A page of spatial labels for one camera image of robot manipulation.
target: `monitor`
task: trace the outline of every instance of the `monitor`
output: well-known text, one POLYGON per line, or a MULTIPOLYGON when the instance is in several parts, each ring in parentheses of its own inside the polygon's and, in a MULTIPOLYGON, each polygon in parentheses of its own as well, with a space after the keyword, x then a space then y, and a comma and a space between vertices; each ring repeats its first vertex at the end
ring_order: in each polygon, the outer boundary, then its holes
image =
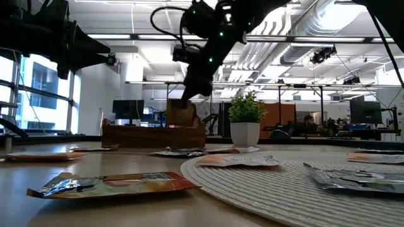
POLYGON ((142 119, 144 100, 114 100, 112 112, 116 119, 142 119))
POLYGON ((352 123, 383 124, 380 103, 351 100, 349 104, 352 123))

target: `wooden box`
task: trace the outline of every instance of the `wooden box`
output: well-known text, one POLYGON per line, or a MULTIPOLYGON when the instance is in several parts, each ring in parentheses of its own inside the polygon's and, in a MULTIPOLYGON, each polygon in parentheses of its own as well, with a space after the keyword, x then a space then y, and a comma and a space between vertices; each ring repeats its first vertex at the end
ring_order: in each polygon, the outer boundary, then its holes
POLYGON ((102 145, 120 148, 204 148, 205 127, 160 128, 104 125, 102 145))

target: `round white mat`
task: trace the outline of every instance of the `round white mat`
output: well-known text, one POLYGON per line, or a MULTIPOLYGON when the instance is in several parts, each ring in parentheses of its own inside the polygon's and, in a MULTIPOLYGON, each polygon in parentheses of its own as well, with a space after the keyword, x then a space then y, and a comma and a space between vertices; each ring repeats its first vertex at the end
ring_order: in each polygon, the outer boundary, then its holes
POLYGON ((323 190, 303 162, 324 169, 403 173, 404 166, 347 162, 346 153, 274 151, 284 171, 182 164, 181 172, 210 195, 290 226, 404 226, 404 199, 323 190))

